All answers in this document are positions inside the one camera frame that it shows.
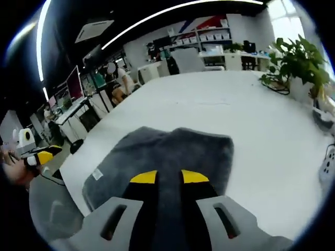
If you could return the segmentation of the person's left hand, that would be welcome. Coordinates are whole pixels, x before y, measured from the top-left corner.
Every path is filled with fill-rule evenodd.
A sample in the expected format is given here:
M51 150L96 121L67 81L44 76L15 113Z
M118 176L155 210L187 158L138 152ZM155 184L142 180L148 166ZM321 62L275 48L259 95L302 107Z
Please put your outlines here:
M27 169L22 159L12 165L3 164L3 171L14 185L28 186L34 179L34 174Z

